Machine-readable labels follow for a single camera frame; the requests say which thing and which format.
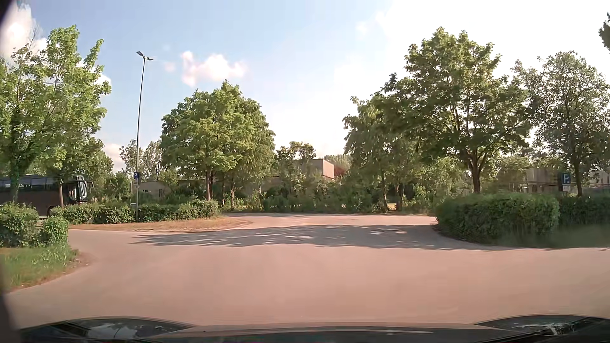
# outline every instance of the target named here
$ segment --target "blue parking sign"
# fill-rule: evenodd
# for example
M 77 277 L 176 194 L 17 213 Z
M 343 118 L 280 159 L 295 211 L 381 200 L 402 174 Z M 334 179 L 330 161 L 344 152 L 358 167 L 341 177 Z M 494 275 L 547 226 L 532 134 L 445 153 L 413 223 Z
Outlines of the blue parking sign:
M 572 176 L 570 173 L 561 173 L 561 184 L 569 185 L 572 183 Z

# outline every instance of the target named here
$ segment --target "hedge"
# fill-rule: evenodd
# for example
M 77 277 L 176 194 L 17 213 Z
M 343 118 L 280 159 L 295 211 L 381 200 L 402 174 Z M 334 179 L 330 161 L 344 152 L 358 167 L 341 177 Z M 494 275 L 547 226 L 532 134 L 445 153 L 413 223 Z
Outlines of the hedge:
M 561 197 L 558 200 L 562 226 L 610 223 L 610 194 Z
M 67 244 L 68 222 L 51 217 L 38 226 L 38 212 L 23 204 L 0 205 L 0 246 L 42 247 Z
M 559 202 L 526 193 L 473 194 L 435 208 L 441 232 L 457 239 L 494 243 L 505 235 L 544 235 L 559 224 Z
M 143 204 L 138 210 L 139 222 L 190 220 L 220 214 L 214 200 L 192 200 L 184 204 Z M 124 204 L 70 205 L 51 210 L 51 216 L 62 217 L 71 224 L 121 224 L 135 221 L 135 210 Z

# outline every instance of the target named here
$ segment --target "sign post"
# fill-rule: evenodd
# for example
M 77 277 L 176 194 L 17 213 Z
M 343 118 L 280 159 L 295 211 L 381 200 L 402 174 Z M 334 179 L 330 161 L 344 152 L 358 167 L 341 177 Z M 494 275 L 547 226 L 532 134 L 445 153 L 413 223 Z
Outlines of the sign post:
M 570 173 L 559 173 L 559 190 L 561 192 L 569 192 L 572 184 L 572 176 Z

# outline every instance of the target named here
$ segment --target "road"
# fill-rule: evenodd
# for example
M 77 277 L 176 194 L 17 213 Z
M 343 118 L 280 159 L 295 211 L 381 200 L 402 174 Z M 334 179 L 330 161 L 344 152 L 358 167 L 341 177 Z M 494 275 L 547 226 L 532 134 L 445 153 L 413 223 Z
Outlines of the road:
M 92 263 L 12 292 L 16 324 L 145 316 L 200 325 L 610 317 L 610 251 L 494 248 L 429 217 L 254 215 L 211 233 L 70 232 Z

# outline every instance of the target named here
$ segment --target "dark car hood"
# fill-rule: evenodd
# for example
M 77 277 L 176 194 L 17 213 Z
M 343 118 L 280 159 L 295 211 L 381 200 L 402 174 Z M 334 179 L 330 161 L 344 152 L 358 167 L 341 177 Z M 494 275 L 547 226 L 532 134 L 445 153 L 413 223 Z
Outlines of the dark car hood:
M 67 320 L 21 330 L 24 343 L 79 341 L 82 338 L 180 342 L 528 342 L 577 335 L 610 339 L 610 320 L 573 315 L 521 316 L 473 324 L 324 322 L 266 325 L 194 326 L 142 317 L 103 317 Z

